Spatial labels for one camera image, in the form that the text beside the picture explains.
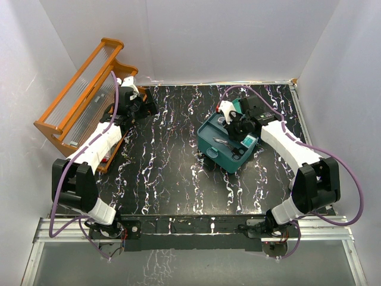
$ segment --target black marble table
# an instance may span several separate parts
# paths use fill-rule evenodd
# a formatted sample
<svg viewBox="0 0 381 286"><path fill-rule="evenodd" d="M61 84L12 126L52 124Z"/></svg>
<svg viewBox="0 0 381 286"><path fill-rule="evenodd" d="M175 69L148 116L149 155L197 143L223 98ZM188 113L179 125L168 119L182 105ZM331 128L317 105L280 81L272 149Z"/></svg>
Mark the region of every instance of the black marble table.
<svg viewBox="0 0 381 286"><path fill-rule="evenodd" d="M128 131L107 174L96 174L100 197L123 215L263 214L289 197L290 167L260 142L228 174L197 149L197 130L227 85L156 86L160 112ZM252 85L304 140L289 85ZM228 98L250 95L236 89Z"/></svg>

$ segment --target metal tool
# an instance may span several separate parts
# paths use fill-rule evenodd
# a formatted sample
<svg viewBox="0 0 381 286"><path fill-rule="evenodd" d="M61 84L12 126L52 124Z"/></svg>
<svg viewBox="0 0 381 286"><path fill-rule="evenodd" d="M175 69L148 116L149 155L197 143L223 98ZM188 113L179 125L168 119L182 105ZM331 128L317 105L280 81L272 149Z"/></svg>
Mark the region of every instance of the metal tool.
<svg viewBox="0 0 381 286"><path fill-rule="evenodd" d="M233 153L232 158L234 160L241 159L241 157L246 152L246 150L244 148L242 148L242 147L236 148L232 144L230 144L227 140L223 140L223 139L220 139L220 138L217 138L217 137L213 137L213 140L215 142L217 142L217 143L224 144L227 148L229 148L232 151L232 153Z"/></svg>

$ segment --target teal object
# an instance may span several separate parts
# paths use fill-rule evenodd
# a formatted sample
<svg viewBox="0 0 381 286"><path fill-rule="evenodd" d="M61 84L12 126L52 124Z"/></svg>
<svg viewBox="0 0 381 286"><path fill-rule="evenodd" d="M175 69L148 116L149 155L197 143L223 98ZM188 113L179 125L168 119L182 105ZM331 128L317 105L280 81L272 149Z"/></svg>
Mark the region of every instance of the teal object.
<svg viewBox="0 0 381 286"><path fill-rule="evenodd" d="M254 150L258 138L254 135L248 135L242 143L229 140L227 131L222 124L218 122L220 117L223 118L223 115L213 113L197 130L198 149L228 173L235 173ZM213 138L218 138L224 141L225 144L216 142ZM234 156L232 153L232 147L237 149L243 148L245 152L239 156L240 158L237 158L237 156Z"/></svg>

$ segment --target white wall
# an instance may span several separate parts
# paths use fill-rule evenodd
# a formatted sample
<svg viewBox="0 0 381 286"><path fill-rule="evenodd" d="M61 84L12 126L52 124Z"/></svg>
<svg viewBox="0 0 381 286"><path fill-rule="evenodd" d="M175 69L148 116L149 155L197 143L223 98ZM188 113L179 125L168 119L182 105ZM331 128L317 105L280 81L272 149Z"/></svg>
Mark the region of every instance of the white wall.
<svg viewBox="0 0 381 286"><path fill-rule="evenodd" d="M20 285L60 157L33 122L76 69L38 0L0 3L0 284Z"/></svg>
<svg viewBox="0 0 381 286"><path fill-rule="evenodd" d="M338 0L40 2L77 68L117 38L148 84L299 77Z"/></svg>
<svg viewBox="0 0 381 286"><path fill-rule="evenodd" d="M380 285L381 2L341 1L298 81L313 143L353 167L365 211L352 226L370 285ZM355 216L358 195L343 173L340 213Z"/></svg>

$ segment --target blue-green storage container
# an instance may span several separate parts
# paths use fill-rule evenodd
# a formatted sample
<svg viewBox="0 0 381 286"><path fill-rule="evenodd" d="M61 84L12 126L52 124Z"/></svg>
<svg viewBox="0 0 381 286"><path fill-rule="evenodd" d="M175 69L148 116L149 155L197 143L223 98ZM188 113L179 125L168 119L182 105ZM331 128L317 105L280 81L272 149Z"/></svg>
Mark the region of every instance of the blue-green storage container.
<svg viewBox="0 0 381 286"><path fill-rule="evenodd" d="M235 173L252 153L258 142L258 138L254 135L248 135L241 143L229 140L227 131L222 124L218 122L220 117L223 118L223 115L213 113L197 130L198 149L224 168L228 173ZM244 153L240 158L237 158L228 146L216 142L213 138L227 141L235 148L243 148Z"/></svg>

